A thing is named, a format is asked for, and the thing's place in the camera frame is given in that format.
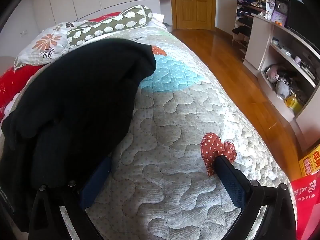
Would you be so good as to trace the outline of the clothes shoe rack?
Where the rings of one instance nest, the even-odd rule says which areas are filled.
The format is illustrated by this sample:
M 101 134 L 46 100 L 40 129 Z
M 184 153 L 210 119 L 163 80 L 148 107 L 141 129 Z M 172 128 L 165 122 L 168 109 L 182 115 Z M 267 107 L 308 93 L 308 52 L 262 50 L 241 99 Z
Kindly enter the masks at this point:
M 265 16 L 268 0 L 235 0 L 235 22 L 232 29 L 232 46 L 236 46 L 242 54 L 242 59 L 247 52 L 250 35 L 255 15 Z

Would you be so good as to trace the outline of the patchwork heart quilt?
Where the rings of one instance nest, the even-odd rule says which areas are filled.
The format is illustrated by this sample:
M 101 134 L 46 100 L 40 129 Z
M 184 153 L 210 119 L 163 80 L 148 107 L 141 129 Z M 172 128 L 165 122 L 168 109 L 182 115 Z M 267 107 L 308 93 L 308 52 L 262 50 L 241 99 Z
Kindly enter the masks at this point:
M 116 38 L 156 45 L 156 70 L 140 84 L 128 134 L 112 171 L 86 209 L 104 239 L 222 239 L 240 213 L 202 159 L 217 134 L 248 179 L 289 184 L 258 132 L 208 67 L 181 41 L 155 27 Z

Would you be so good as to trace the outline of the small desk clock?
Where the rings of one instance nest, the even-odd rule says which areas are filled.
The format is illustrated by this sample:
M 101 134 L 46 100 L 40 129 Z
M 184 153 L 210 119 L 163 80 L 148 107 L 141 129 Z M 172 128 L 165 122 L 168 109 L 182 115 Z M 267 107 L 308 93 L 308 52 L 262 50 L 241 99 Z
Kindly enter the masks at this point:
M 275 6 L 271 21 L 275 24 L 284 27 L 289 11 L 289 0 L 275 0 Z

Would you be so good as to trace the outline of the white shelf desk unit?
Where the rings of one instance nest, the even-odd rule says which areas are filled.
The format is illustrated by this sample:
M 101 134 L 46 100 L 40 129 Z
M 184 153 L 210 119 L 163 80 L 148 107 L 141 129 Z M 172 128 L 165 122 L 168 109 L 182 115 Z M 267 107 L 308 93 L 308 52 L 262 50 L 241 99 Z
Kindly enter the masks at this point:
M 318 143 L 319 50 L 294 32 L 254 16 L 244 65 L 291 125 L 302 150 Z M 284 102 L 292 94 L 303 106 L 297 115 Z

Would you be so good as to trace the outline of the black pants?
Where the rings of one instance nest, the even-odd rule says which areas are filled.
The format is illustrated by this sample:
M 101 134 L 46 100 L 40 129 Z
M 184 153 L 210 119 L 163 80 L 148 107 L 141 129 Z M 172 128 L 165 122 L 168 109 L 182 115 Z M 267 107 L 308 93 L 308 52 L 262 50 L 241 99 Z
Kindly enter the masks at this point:
M 90 43 L 42 68 L 4 119 L 1 202 L 29 239 L 101 239 L 81 193 L 127 135 L 152 46 L 122 38 Z

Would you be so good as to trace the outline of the red paper bag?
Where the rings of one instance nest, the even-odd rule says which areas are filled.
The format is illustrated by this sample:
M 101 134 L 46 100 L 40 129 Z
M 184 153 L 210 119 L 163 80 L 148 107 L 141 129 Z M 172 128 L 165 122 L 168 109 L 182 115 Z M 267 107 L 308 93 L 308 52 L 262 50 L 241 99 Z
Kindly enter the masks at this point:
M 319 172 L 291 185 L 297 206 L 297 239 L 319 239 Z

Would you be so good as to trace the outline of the wooden door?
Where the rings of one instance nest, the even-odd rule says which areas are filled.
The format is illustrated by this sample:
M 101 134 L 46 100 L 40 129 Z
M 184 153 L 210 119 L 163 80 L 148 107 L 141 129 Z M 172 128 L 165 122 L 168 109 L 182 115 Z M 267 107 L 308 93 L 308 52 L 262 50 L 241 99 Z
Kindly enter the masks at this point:
M 216 0 L 171 0 L 173 29 L 215 29 Z

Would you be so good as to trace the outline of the black tv monitor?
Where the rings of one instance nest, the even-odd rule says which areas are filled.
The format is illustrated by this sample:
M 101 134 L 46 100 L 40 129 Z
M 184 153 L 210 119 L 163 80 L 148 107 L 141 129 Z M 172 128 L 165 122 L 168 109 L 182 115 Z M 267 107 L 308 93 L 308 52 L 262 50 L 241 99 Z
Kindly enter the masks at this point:
M 289 0 L 286 26 L 315 50 L 319 50 L 319 24 L 304 3 Z

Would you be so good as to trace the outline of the red long pillow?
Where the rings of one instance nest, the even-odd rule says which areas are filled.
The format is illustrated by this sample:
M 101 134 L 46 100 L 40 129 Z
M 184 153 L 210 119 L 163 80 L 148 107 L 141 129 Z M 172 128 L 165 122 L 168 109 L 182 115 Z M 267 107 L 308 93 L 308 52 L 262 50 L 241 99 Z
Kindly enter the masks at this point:
M 119 12 L 113 12 L 88 22 L 99 22 L 119 14 Z M 71 47 L 68 45 L 63 51 L 63 55 L 74 48 L 76 48 L 76 46 Z M 24 88 L 31 76 L 34 75 L 44 65 L 26 65 L 22 68 L 14 70 L 13 63 L 13 66 L 9 67 L 4 74 L 1 75 L 1 119 L 4 119 L 9 114 L 10 108 L 16 100 L 16 97 L 19 95 L 20 91 Z

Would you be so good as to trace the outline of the floral white pillow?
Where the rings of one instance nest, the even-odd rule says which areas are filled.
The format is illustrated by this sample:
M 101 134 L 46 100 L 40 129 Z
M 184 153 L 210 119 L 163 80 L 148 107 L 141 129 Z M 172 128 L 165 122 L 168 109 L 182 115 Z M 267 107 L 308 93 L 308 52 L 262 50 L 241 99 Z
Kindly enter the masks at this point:
M 14 70 L 26 65 L 40 66 L 58 59 L 68 46 L 67 33 L 86 22 L 87 20 L 62 22 L 44 29 L 17 55 Z

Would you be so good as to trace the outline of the green sheep bolster pillow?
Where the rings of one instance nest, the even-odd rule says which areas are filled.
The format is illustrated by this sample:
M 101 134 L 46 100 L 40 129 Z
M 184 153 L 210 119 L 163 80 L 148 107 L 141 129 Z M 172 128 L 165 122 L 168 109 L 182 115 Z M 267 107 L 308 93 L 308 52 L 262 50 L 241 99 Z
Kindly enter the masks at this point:
M 99 22 L 86 22 L 67 33 L 69 46 L 78 47 L 95 38 L 103 38 L 110 33 L 135 29 L 147 25 L 153 17 L 152 10 L 144 5 L 135 5 L 119 15 Z

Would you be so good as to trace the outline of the yellow bottle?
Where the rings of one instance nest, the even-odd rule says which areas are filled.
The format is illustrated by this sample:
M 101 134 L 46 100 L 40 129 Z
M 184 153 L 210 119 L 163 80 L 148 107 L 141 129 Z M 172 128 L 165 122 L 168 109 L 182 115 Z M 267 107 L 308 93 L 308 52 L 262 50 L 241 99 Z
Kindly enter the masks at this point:
M 303 108 L 302 104 L 299 102 L 296 94 L 292 94 L 291 96 L 287 97 L 285 100 L 285 105 L 292 109 L 293 113 L 297 115 Z

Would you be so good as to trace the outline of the yellow cardboard box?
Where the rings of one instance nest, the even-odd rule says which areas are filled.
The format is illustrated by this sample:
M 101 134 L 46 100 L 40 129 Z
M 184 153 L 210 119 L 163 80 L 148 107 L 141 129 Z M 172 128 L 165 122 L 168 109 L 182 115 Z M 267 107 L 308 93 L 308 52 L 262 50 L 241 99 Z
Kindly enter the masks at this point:
M 299 161 L 303 177 L 311 175 L 320 169 L 320 146 L 314 147 L 305 157 Z

